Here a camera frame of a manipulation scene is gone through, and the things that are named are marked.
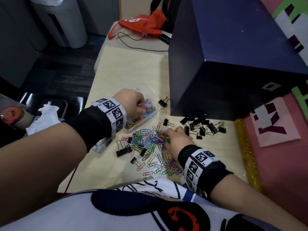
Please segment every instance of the black bag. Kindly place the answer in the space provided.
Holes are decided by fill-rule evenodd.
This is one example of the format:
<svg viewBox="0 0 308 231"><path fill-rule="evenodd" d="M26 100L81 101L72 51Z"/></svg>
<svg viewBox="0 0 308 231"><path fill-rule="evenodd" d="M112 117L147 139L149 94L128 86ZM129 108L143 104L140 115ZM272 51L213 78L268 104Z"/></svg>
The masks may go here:
<svg viewBox="0 0 308 231"><path fill-rule="evenodd" d="M153 0L151 3L151 14L157 9L161 0ZM179 11L181 0L163 0L162 11L167 20L160 28L163 31L172 33L177 12Z"/></svg>

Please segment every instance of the hand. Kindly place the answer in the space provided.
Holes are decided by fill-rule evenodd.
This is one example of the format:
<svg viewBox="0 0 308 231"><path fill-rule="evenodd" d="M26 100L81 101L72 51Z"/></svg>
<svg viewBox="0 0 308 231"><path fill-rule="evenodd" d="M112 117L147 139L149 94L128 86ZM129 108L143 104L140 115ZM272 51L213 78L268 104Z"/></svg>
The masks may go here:
<svg viewBox="0 0 308 231"><path fill-rule="evenodd" d="M187 145L194 144L196 145L184 132L183 127L177 127L175 131L171 128L165 131L166 136L170 138L170 144L165 143L167 151L169 151L170 155L178 161L177 157L183 147Z"/></svg>
<svg viewBox="0 0 308 231"><path fill-rule="evenodd" d="M124 88L115 94L113 98L123 106L127 118L145 113L145 109L137 107L139 103L144 102L144 97L140 92Z"/></svg>

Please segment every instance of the red lid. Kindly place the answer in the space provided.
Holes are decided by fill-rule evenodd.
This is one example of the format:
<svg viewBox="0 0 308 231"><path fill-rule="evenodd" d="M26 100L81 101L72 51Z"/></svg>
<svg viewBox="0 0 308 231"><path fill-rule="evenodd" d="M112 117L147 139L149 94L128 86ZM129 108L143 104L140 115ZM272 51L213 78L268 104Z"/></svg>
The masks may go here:
<svg viewBox="0 0 308 231"><path fill-rule="evenodd" d="M1 111L0 115L3 115L2 121L6 124L12 124L19 121L22 118L23 110L17 106L10 106Z"/></svg>

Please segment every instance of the red bag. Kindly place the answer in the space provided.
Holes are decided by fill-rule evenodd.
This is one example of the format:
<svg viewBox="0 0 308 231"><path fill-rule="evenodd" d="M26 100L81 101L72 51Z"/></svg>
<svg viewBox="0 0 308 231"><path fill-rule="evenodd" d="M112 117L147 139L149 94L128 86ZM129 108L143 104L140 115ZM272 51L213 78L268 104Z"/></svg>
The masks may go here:
<svg viewBox="0 0 308 231"><path fill-rule="evenodd" d="M154 37L158 37L162 34L160 28L166 21L166 17L164 13L157 9L155 10L151 16L141 14L138 15L136 18L129 19L129 20L121 20L119 21L109 32L108 39L113 39L117 34L113 34L113 30L119 24L122 27L126 27L130 30L140 32L145 35L151 35Z"/></svg>

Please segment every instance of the cord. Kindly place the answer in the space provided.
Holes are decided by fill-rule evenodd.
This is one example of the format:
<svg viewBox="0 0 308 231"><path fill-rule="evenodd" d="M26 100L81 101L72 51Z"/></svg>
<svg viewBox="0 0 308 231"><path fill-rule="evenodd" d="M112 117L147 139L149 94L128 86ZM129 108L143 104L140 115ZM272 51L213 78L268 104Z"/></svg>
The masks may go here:
<svg viewBox="0 0 308 231"><path fill-rule="evenodd" d="M120 33L122 33L122 34L128 36L129 38L131 38L131 37L130 37L128 34L125 34L124 32L119 32L119 33L118 33L118 38L119 38L119 39L122 41L122 43L125 44L127 47L129 47L129 48L131 48L131 49L142 49L142 48L134 48L134 47L128 46L128 45L127 45L126 43L124 43L124 41L120 38L120 36L119 36ZM138 40L144 39L144 37L145 37L145 35L144 35L142 38L140 38L140 39L133 39L133 38L131 38L131 39L132 39L132 40L135 40L135 41L138 41ZM150 49L142 49L142 50L153 51L153 52L168 52L168 50L150 50Z"/></svg>

